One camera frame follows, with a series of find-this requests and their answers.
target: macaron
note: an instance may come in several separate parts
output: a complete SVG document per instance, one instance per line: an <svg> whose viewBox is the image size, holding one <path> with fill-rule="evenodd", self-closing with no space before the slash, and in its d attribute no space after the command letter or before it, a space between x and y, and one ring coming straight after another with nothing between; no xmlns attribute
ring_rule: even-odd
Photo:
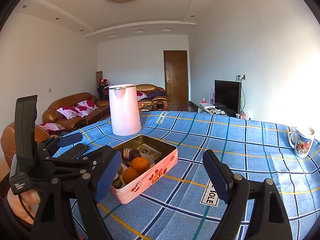
<svg viewBox="0 0 320 240"><path fill-rule="evenodd" d="M116 173L116 176L113 180L112 186L116 189L119 189L122 187L122 181L121 181L121 178L119 177L118 173Z"/></svg>
<svg viewBox="0 0 320 240"><path fill-rule="evenodd" d="M122 167L122 165L120 165L119 170L118 170L118 174L121 174L122 171L123 171L123 167Z"/></svg>

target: floor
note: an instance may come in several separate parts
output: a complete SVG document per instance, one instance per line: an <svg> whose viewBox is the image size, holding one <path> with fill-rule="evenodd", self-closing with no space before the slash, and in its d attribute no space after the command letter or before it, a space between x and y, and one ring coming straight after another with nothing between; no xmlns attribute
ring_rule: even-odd
<svg viewBox="0 0 320 240"><path fill-rule="evenodd" d="M170 105L169 110L171 110L171 111L198 112L198 108L195 108L191 104Z"/></svg>

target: blue plaid tablecloth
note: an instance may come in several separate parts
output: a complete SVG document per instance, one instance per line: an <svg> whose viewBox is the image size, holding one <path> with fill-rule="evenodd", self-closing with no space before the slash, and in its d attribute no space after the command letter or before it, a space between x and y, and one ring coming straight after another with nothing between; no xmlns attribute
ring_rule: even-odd
<svg viewBox="0 0 320 240"><path fill-rule="evenodd" d="M207 149L246 179L272 178L284 201L293 239L303 239L308 233L320 212L319 141L313 142L307 158L298 159L288 143L285 125L175 111L156 124L159 114L142 113L138 134L178 146L178 163L130 203L119 204L109 193L98 204L115 240L210 239L226 205L223 201L217 206L201 203L209 182L202 165ZM110 119L76 132L83 133L88 152L136 136L114 135ZM61 148L56 156L71 147ZM252 207L253 200L249 200L236 239L244 238ZM72 209L77 230L86 237L76 201Z"/></svg>

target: mug handle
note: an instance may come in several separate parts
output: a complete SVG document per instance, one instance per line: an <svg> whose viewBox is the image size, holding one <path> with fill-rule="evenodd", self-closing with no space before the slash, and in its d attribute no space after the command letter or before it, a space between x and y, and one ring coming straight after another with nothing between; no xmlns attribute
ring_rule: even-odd
<svg viewBox="0 0 320 240"><path fill-rule="evenodd" d="M290 143L290 146L291 146L293 149L294 149L295 145L292 144L292 142L291 142L291 137L292 137L295 133L297 133L297 130L293 131L293 132L290 134L290 136L289 136L289 143Z"/></svg>

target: power cord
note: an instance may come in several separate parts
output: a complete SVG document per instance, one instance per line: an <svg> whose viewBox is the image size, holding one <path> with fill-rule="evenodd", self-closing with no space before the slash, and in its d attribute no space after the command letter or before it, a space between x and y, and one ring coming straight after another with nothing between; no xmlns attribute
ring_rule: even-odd
<svg viewBox="0 0 320 240"><path fill-rule="evenodd" d="M31 213L29 212L29 210L28 210L28 209L26 208L26 206L24 205L20 194L18 194L18 198L19 198L19 200L20 200L21 206L23 207L23 209L25 210L25 212L28 214L28 216L29 216L32 220L35 220L35 218L33 217L33 215L31 215Z"/></svg>
<svg viewBox="0 0 320 240"><path fill-rule="evenodd" d="M243 88L242 88L242 80L243 80L243 78L241 79L240 83L241 83L241 90L242 90L243 97L244 97L244 105L243 105L243 108L241 109L240 113L244 110L244 107L245 107L245 95L244 95L244 91L243 91Z"/></svg>

